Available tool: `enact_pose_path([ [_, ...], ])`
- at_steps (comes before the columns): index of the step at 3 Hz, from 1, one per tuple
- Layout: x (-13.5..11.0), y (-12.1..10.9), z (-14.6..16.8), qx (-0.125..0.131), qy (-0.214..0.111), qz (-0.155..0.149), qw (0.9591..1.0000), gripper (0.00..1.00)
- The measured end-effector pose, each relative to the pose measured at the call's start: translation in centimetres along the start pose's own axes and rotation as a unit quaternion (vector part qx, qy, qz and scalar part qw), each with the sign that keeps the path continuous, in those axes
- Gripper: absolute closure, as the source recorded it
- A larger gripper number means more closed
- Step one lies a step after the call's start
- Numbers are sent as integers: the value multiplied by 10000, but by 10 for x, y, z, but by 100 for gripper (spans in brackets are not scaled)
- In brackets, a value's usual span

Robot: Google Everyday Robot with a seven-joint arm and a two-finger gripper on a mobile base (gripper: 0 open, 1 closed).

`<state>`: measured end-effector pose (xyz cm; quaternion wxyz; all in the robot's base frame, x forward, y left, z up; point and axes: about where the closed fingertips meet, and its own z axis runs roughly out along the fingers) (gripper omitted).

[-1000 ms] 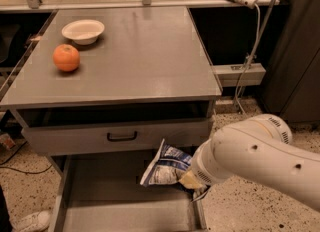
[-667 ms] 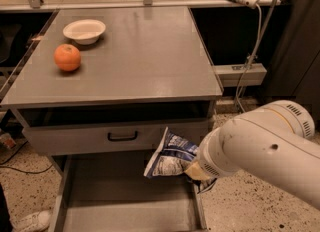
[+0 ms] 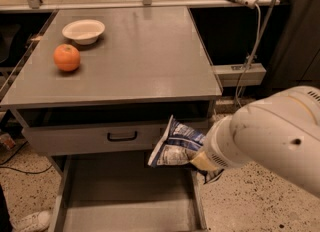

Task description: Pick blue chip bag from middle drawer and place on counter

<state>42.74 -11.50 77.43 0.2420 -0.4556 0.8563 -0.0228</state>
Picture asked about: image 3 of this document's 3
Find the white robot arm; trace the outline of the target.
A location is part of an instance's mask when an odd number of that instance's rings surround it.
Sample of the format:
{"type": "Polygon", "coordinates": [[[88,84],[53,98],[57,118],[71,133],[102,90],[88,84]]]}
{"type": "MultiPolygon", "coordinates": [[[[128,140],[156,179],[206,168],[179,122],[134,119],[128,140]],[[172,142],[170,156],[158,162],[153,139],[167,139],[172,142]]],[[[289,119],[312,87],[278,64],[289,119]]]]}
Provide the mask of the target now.
{"type": "Polygon", "coordinates": [[[214,123],[191,163],[204,171],[255,161],[320,197],[320,90],[298,86],[214,123]]]}

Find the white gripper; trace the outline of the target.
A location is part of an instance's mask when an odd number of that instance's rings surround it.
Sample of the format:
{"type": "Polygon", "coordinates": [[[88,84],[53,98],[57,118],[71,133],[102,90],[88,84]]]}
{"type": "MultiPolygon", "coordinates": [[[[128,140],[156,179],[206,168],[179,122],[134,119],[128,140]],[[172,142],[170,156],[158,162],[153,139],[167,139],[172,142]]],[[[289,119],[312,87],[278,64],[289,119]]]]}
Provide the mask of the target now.
{"type": "Polygon", "coordinates": [[[217,171],[219,168],[231,169],[244,166],[249,158],[240,151],[230,130],[232,116],[226,116],[214,123],[208,131],[203,151],[190,161],[203,171],[217,171]]]}

